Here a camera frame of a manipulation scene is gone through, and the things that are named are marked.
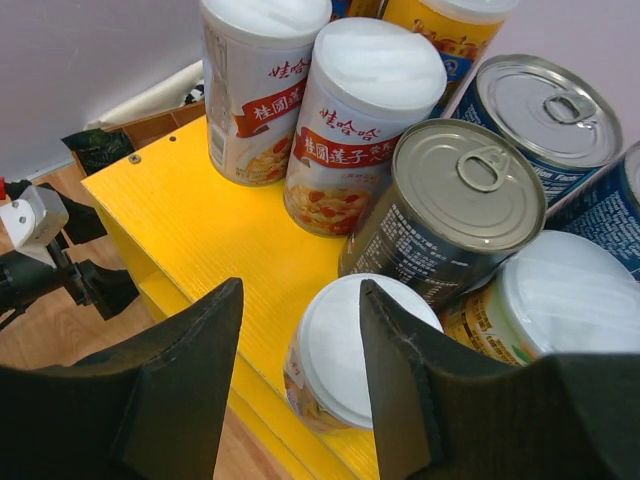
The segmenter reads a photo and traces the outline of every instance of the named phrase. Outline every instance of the plastic lid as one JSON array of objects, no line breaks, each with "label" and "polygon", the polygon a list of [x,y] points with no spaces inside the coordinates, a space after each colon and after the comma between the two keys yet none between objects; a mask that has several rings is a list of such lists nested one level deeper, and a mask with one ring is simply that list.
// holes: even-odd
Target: plastic lid
[{"label": "plastic lid", "polygon": [[561,165],[614,160],[622,129],[613,109],[582,79],[530,55],[503,55],[477,74],[482,103],[505,136]]},{"label": "plastic lid", "polygon": [[462,23],[490,25],[502,22],[520,0],[420,0],[445,17]]},{"label": "plastic lid", "polygon": [[340,101],[374,117],[426,118],[444,93],[442,59],[422,35],[373,18],[322,29],[311,69]]},{"label": "plastic lid", "polygon": [[371,403],[360,334],[360,283],[371,279],[404,309],[442,331],[416,292],[391,278],[356,274],[327,285],[311,302],[299,330],[300,361],[309,388],[334,416],[371,429]]},{"label": "plastic lid", "polygon": [[542,232],[504,264],[500,289],[538,354],[640,352],[640,286],[585,238]]},{"label": "plastic lid", "polygon": [[477,252],[511,252],[542,230],[544,191],[504,139],[460,120],[427,120],[396,147],[393,178],[439,235]]},{"label": "plastic lid", "polygon": [[330,0],[201,0],[214,30],[262,48],[312,44],[331,17]]}]

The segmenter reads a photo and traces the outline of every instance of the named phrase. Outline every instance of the can label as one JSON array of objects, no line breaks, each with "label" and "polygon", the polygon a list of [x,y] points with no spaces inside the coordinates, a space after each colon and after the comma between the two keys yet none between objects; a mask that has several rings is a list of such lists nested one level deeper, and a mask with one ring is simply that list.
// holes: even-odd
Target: can label
[{"label": "can label", "polygon": [[285,206],[303,228],[347,235],[390,181],[406,122],[365,115],[320,85],[311,68],[287,170]]},{"label": "can label", "polygon": [[429,118],[442,115],[473,63],[482,55],[503,22],[474,25],[440,15],[420,0],[389,0],[383,20],[420,33],[440,53],[447,70],[447,88]]},{"label": "can label", "polygon": [[[466,122],[475,123],[476,125],[481,125],[502,136],[498,125],[493,121],[491,115],[482,104],[482,100],[478,94],[476,79],[473,79],[469,84],[467,91],[462,96],[462,99],[451,115],[451,118],[457,118]],[[532,155],[527,150],[521,148],[519,148],[519,150],[536,171],[536,174],[544,187],[544,196],[547,200],[547,205],[549,206],[553,205],[572,191],[574,185],[581,183],[583,178],[586,178],[598,170],[598,168],[576,169],[562,167],[557,164],[545,162],[539,157]]]},{"label": "can label", "polygon": [[275,182],[287,169],[312,45],[267,50],[204,31],[209,156],[237,183]]},{"label": "can label", "polygon": [[611,253],[640,281],[640,206],[631,191],[624,159],[547,220],[545,228],[591,240]]},{"label": "can label", "polygon": [[291,409],[306,424],[320,432],[351,428],[350,425],[331,415],[313,396],[300,365],[298,348],[296,332],[289,346],[284,366],[284,387]]},{"label": "can label", "polygon": [[458,300],[440,314],[444,333],[457,342],[511,365],[535,359],[513,331],[496,294],[496,280]]},{"label": "can label", "polygon": [[[362,229],[349,237],[340,256],[340,276],[379,273],[410,286],[434,309],[484,278],[506,255],[482,255],[457,247],[434,234],[396,201],[390,187]],[[358,240],[369,239],[357,247]]]}]

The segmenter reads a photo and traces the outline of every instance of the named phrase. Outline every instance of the white can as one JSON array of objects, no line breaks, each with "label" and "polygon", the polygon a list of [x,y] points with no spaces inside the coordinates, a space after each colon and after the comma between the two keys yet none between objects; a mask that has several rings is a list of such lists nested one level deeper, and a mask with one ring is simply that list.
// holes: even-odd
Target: white can
[{"label": "white can", "polygon": [[226,178],[284,177],[330,0],[201,0],[209,156]]},{"label": "white can", "polygon": [[323,28],[289,159],[289,215],[312,233],[350,233],[387,185],[400,136],[429,116],[446,80],[421,35],[370,18]]},{"label": "white can", "polygon": [[640,285],[589,240],[546,230],[440,315],[445,333],[497,360],[640,352]]},{"label": "white can", "polygon": [[289,345],[284,383],[291,408],[320,432],[372,429],[360,334],[360,284],[374,280],[405,310],[442,331],[431,307],[406,285],[382,275],[342,277],[316,295]]}]

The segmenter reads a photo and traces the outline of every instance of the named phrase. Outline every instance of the white plastic cap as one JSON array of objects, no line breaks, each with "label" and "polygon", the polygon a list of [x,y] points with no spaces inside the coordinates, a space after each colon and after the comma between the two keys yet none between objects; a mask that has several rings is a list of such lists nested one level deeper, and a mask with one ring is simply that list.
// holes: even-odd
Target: white plastic cap
[{"label": "white plastic cap", "polygon": [[412,315],[442,331],[438,317],[406,285],[375,274],[356,274],[327,285],[311,302],[299,329],[299,353],[308,386],[342,421],[373,428],[360,334],[360,284],[374,280]]},{"label": "white plastic cap", "polygon": [[200,0],[217,32],[262,48],[312,44],[331,17],[330,0]]},{"label": "white plastic cap", "polygon": [[509,16],[520,0],[420,0],[440,15],[462,23],[491,25]]},{"label": "white plastic cap", "polygon": [[544,231],[504,264],[499,287],[537,354],[640,352],[640,285],[613,255]]},{"label": "white plastic cap", "polygon": [[324,27],[311,68],[340,101],[381,118],[426,118],[447,84],[442,59],[426,38],[373,18]]}]

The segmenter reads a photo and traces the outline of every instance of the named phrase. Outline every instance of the tin can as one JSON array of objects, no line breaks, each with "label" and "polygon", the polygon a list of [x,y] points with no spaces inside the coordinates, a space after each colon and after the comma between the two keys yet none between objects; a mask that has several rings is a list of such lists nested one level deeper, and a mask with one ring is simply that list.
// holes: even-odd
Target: tin can
[{"label": "tin can", "polygon": [[512,365],[554,352],[640,352],[640,289],[613,255],[542,232],[440,313],[445,334]]},{"label": "tin can", "polygon": [[345,18],[318,35],[284,201],[302,228],[347,235],[390,177],[400,135],[445,86],[436,50],[381,20]]},{"label": "tin can", "polygon": [[360,284],[374,280],[405,310],[442,332],[436,314],[406,285],[382,275],[349,275],[316,295],[296,330],[284,366],[287,400],[314,430],[371,430],[360,333]]},{"label": "tin can", "polygon": [[380,0],[331,0],[331,20],[344,17],[376,17]]},{"label": "tin can", "polygon": [[520,149],[550,207],[614,161],[622,147],[620,122],[592,87],[529,55],[484,62],[452,117],[482,125]]},{"label": "tin can", "polygon": [[431,113],[442,115],[467,73],[519,0],[387,0],[383,19],[424,35],[442,56],[447,89]]},{"label": "tin can", "polygon": [[567,199],[546,228],[597,243],[640,281],[640,142]]},{"label": "tin can", "polygon": [[535,172],[517,149],[477,125],[438,119],[410,128],[392,174],[349,237],[340,275],[396,278],[437,310],[542,230],[544,191]]},{"label": "tin can", "polygon": [[329,0],[201,0],[209,156],[227,179],[284,177],[313,41]]}]

